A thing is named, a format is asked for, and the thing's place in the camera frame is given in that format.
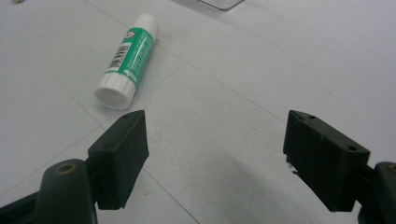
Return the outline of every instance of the black plastic part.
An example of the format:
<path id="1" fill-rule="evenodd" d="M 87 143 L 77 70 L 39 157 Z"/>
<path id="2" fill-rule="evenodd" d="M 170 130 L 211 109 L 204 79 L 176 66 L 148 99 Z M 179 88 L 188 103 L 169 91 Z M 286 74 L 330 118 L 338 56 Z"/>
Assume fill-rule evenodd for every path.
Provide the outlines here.
<path id="1" fill-rule="evenodd" d="M 33 223 L 97 223 L 84 161 L 62 161 L 47 169 L 38 193 Z"/>
<path id="2" fill-rule="evenodd" d="M 144 110 L 119 118 L 88 150 L 94 195 L 100 209 L 125 206 L 149 148 Z"/>
<path id="3" fill-rule="evenodd" d="M 352 210 L 369 150 L 324 121 L 291 110 L 283 152 L 330 211 Z"/>
<path id="4" fill-rule="evenodd" d="M 38 192 L 0 208 L 1 224 L 30 224 L 33 222 Z"/>
<path id="5" fill-rule="evenodd" d="M 396 163 L 377 164 L 373 186 L 385 223 L 396 223 Z"/>
<path id="6" fill-rule="evenodd" d="M 358 221 L 360 224 L 383 224 L 385 223 L 375 195 L 374 183 L 378 178 L 377 170 L 366 166 L 360 176 L 358 188 L 356 188 L 356 200 L 361 204 Z"/>

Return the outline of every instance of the white cap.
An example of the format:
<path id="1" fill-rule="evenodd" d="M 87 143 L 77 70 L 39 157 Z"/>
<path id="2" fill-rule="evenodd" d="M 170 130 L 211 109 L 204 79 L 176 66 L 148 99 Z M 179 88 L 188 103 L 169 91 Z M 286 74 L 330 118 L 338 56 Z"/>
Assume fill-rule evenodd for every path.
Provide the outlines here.
<path id="1" fill-rule="evenodd" d="M 148 31 L 154 42 L 160 30 L 160 25 L 155 17 L 148 13 L 142 13 L 137 18 L 134 27 Z M 94 94 L 103 105 L 122 110 L 130 106 L 135 90 L 134 83 L 128 77 L 117 73 L 106 73 L 100 80 Z"/>

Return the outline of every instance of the white table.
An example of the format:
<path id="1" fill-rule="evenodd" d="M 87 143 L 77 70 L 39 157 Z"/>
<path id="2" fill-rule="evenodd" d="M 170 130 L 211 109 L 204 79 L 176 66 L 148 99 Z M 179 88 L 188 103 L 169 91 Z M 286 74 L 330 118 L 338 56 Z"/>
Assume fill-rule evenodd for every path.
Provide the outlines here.
<path id="1" fill-rule="evenodd" d="M 282 153 L 290 109 L 396 161 L 396 3 L 247 0 L 0 2 L 0 206 L 145 109 L 150 156 L 100 223 L 357 223 L 328 212 Z M 141 12 L 161 31 L 132 106 L 93 89 Z"/>

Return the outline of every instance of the barcode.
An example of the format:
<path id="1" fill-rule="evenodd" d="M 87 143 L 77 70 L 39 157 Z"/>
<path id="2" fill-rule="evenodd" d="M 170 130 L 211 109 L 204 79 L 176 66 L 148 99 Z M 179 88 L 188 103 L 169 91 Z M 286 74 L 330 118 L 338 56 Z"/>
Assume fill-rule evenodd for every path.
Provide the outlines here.
<path id="1" fill-rule="evenodd" d="M 126 52 L 128 52 L 128 49 L 130 46 L 131 46 L 131 44 L 120 46 L 119 50 L 117 50 L 116 56 L 114 56 L 113 62 L 111 62 L 110 66 L 108 67 L 109 69 L 120 67 L 120 65 L 122 64 L 122 61 L 125 57 L 125 54 L 126 54 Z"/>

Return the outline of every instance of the green label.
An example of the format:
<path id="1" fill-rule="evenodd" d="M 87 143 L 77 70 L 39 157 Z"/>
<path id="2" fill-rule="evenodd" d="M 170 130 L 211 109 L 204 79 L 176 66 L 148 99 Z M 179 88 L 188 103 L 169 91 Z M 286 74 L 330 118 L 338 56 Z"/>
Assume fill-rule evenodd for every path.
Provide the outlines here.
<path id="1" fill-rule="evenodd" d="M 154 40 L 149 32 L 141 28 L 132 28 L 126 33 L 119 50 L 106 73 L 118 73 L 128 77 L 134 86 L 140 83 L 148 62 Z"/>

